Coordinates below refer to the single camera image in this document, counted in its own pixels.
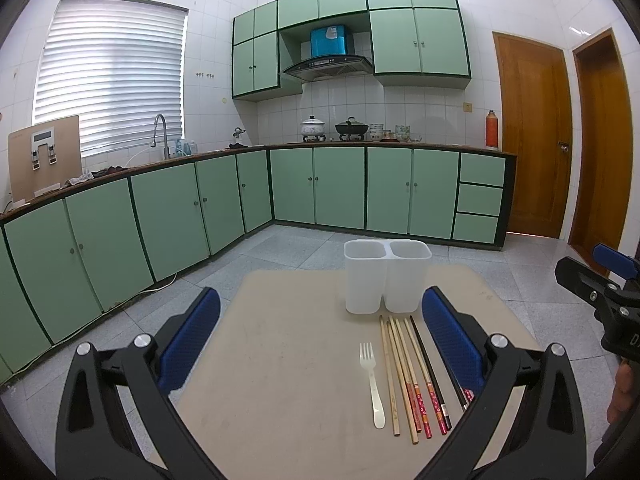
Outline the person's right hand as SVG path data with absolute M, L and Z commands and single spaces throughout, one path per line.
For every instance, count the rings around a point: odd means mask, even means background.
M 617 422 L 634 403 L 634 370 L 627 360 L 620 362 L 615 375 L 612 399 L 606 410 L 610 425 Z

